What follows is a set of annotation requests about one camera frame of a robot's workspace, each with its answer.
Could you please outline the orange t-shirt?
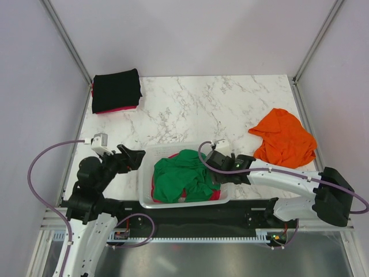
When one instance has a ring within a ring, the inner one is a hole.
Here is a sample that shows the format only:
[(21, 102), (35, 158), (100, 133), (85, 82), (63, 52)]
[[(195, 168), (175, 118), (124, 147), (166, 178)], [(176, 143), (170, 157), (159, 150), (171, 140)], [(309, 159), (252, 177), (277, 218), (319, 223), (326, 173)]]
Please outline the orange t-shirt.
[(273, 108), (248, 132), (262, 139), (254, 157), (264, 162), (296, 169), (316, 158), (315, 138), (287, 110)]

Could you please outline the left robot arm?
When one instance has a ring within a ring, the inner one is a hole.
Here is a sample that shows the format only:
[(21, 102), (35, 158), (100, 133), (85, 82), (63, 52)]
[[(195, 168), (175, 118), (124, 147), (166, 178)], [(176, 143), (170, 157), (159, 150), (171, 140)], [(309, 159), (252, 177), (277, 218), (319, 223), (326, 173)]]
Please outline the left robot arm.
[(77, 182), (66, 207), (67, 227), (55, 276), (94, 276), (97, 262), (114, 227), (126, 222), (122, 202), (107, 199), (103, 192), (118, 174), (138, 170), (144, 150), (130, 150), (122, 144), (116, 151), (93, 142), (96, 156), (79, 164)]

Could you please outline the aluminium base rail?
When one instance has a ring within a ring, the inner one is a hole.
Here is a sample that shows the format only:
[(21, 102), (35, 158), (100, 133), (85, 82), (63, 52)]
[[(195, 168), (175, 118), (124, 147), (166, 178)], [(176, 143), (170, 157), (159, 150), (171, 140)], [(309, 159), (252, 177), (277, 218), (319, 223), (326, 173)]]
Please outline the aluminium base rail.
[[(64, 221), (51, 209), (46, 208), (40, 224), (41, 230), (64, 230), (66, 225)], [(351, 220), (346, 227), (337, 227), (330, 225), (320, 219), (300, 219), (299, 230), (302, 231), (354, 231)]]

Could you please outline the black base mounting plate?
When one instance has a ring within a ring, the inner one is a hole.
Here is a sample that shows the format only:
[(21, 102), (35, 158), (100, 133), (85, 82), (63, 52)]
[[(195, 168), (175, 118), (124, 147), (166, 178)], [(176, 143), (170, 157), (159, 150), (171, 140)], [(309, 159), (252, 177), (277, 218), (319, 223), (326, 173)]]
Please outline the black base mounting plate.
[(184, 208), (145, 209), (137, 201), (108, 200), (103, 208), (117, 216), (118, 227), (130, 238), (231, 238), (251, 237), (257, 229), (293, 229), (272, 215), (271, 200), (231, 200), (225, 204)]

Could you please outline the right aluminium frame post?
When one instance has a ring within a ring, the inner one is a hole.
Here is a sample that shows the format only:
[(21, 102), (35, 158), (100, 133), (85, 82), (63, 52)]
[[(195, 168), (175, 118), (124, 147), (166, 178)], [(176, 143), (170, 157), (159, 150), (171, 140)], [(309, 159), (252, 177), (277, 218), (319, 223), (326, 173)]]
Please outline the right aluminium frame post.
[(301, 79), (306, 67), (310, 63), (319, 45), (322, 43), (324, 37), (328, 33), (329, 28), (333, 24), (333, 21), (337, 17), (344, 3), (345, 3), (345, 0), (335, 0), (334, 1), (333, 6), (330, 8), (323, 24), (321, 25), (317, 35), (315, 36), (311, 46), (309, 47), (307, 54), (304, 56), (302, 63), (300, 64), (296, 74), (292, 78), (292, 81), (294, 84), (297, 84), (299, 80)]

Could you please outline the left aluminium frame post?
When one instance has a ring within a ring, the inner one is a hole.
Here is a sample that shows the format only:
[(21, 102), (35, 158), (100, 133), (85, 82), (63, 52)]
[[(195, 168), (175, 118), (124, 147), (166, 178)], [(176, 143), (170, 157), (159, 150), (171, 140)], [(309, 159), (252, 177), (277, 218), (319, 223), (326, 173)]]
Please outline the left aluminium frame post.
[(58, 32), (59, 36), (61, 37), (67, 51), (71, 55), (74, 63), (78, 67), (79, 71), (81, 72), (84, 80), (88, 83), (92, 83), (92, 78), (88, 73), (86, 66), (84, 65), (75, 45), (72, 42), (61, 18), (59, 17), (56, 9), (54, 8), (53, 4), (49, 0), (40, 0), (41, 5), (44, 7), (49, 19), (51, 20), (52, 24), (54, 25), (56, 31)]

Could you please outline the aluminium frame post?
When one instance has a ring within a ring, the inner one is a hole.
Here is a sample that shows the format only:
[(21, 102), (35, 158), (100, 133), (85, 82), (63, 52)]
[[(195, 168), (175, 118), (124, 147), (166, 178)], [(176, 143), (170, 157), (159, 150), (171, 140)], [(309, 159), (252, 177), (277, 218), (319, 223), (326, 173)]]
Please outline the aluminium frame post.
[(56, 31), (58, 32), (59, 36), (61, 37), (67, 51), (71, 55), (74, 63), (78, 67), (79, 71), (81, 72), (84, 80), (88, 83), (92, 83), (92, 78), (88, 73), (86, 66), (84, 65), (75, 45), (72, 42), (61, 18), (59, 17), (56, 9), (54, 8), (53, 4), (49, 0), (40, 0), (41, 5), (44, 7), (49, 19), (51, 20), (52, 24), (54, 25)]
[(337, 17), (344, 3), (345, 3), (345, 0), (335, 0), (334, 1), (333, 6), (330, 8), (323, 24), (321, 25), (317, 35), (315, 36), (311, 46), (309, 47), (307, 54), (304, 56), (302, 63), (300, 64), (296, 74), (292, 78), (292, 81), (294, 84), (297, 84), (299, 80), (301, 79), (306, 67), (310, 63), (319, 45), (322, 43), (324, 37), (328, 33), (329, 28), (333, 24), (333, 21)]

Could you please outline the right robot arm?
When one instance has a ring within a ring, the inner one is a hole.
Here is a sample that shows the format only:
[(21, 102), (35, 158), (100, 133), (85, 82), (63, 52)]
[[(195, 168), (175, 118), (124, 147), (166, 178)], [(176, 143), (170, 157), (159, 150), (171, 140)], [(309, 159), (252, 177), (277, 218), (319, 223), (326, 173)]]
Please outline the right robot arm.
[(247, 155), (225, 156), (216, 150), (207, 155), (205, 163), (218, 183), (263, 185), (296, 194), (268, 201), (264, 220), (270, 227), (296, 219), (320, 219), (337, 227), (348, 224), (354, 189), (336, 169), (302, 172), (268, 165)]

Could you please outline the black folded t-shirt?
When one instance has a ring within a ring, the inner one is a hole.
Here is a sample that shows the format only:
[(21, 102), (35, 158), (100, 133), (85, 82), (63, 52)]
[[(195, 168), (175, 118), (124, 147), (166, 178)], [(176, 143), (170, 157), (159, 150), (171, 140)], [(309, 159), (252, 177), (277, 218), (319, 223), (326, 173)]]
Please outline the black folded t-shirt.
[(92, 113), (134, 110), (142, 98), (137, 69), (95, 75), (92, 84)]

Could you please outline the white plastic basket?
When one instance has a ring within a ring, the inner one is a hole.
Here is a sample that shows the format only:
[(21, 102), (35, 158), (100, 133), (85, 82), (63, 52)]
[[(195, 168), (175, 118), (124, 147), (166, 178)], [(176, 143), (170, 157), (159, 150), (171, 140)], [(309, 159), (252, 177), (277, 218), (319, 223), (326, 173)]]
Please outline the white plastic basket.
[(179, 199), (178, 203), (166, 204), (154, 201), (153, 198), (153, 172), (154, 165), (162, 158), (169, 158), (183, 149), (198, 150), (199, 142), (169, 143), (149, 145), (146, 147), (146, 154), (138, 170), (138, 195), (139, 202), (146, 209), (161, 208), (185, 208), (205, 205), (225, 204), (232, 200), (234, 188), (231, 183), (222, 184), (220, 196), (217, 200), (185, 202), (184, 198)]

